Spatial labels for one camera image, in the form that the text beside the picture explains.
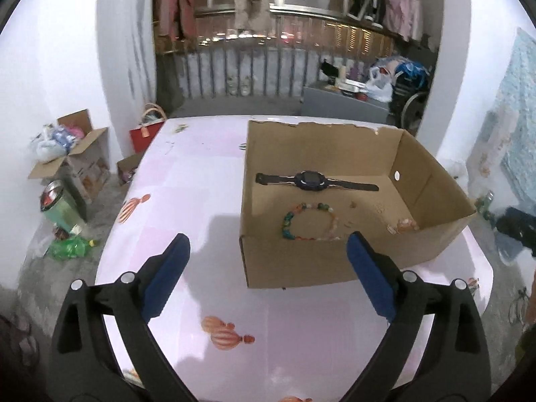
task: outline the bracelet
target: bracelet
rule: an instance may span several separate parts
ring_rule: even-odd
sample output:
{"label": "bracelet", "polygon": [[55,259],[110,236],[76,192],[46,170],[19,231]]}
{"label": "bracelet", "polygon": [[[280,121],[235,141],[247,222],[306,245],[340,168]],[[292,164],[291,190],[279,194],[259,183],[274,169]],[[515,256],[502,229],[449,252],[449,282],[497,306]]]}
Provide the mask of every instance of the bracelet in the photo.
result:
{"label": "bracelet", "polygon": [[288,240],[340,240],[340,237],[335,235],[335,230],[339,226],[339,218],[335,215],[333,212],[333,208],[331,208],[328,204],[323,204],[321,202],[318,203],[318,205],[315,207],[317,210],[320,210],[321,212],[326,212],[331,215],[331,225],[328,232],[318,238],[311,238],[311,239],[305,239],[304,237],[295,236],[290,232],[290,224],[292,222],[292,218],[296,215],[299,215],[304,210],[308,208],[312,208],[312,204],[306,204],[305,202],[302,202],[301,204],[294,207],[290,212],[288,212],[285,217],[283,218],[283,224],[281,226],[281,232],[284,239]]}

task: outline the blue gripper pad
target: blue gripper pad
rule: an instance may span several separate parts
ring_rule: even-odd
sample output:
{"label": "blue gripper pad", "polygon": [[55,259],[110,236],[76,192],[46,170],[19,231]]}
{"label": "blue gripper pad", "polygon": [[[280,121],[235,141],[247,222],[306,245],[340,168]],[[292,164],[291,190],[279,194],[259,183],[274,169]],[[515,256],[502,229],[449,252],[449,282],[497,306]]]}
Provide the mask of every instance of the blue gripper pad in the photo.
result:
{"label": "blue gripper pad", "polygon": [[162,263],[149,282],[144,293],[141,316],[146,323],[160,316],[165,303],[190,259],[190,241],[184,234],[177,234],[161,255]]}
{"label": "blue gripper pad", "polygon": [[396,315],[395,293],[387,278],[377,266],[371,253],[371,246],[359,233],[353,233],[346,244],[346,255],[361,281],[365,292],[379,316],[389,323]]}

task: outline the black wristwatch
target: black wristwatch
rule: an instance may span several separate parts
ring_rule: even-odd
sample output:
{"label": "black wristwatch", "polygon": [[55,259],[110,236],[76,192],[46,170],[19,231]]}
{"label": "black wristwatch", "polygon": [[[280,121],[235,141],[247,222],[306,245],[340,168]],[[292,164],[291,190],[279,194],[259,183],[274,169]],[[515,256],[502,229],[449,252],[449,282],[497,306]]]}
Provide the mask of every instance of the black wristwatch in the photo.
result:
{"label": "black wristwatch", "polygon": [[350,181],[332,180],[326,178],[319,172],[304,171],[296,174],[294,177],[280,177],[279,175],[265,175],[258,173],[255,177],[255,182],[258,184],[286,184],[289,186],[297,186],[301,190],[312,190],[318,192],[327,188],[340,188],[352,190],[366,190],[369,192],[377,192],[380,190],[375,184],[352,183]]}

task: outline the green bottle on floor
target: green bottle on floor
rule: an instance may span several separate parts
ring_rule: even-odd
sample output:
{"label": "green bottle on floor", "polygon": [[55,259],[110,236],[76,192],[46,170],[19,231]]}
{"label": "green bottle on floor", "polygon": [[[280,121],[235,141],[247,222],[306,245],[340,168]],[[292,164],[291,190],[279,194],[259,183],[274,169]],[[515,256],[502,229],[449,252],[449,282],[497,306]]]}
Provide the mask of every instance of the green bottle on floor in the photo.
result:
{"label": "green bottle on floor", "polygon": [[48,248],[49,254],[56,260],[84,257],[89,248],[96,245],[95,240],[85,240],[80,236],[65,240],[54,240]]}

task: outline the watch face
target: watch face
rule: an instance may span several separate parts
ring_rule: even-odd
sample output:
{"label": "watch face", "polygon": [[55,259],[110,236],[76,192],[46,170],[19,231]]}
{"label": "watch face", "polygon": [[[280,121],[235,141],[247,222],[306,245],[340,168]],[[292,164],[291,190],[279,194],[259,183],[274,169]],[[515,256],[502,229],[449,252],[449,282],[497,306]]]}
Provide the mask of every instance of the watch face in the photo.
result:
{"label": "watch face", "polygon": [[303,180],[307,184],[312,184],[312,185],[321,184],[324,181],[323,178],[322,178],[322,175],[319,174],[318,172],[305,171],[302,174],[302,177],[303,177]]}

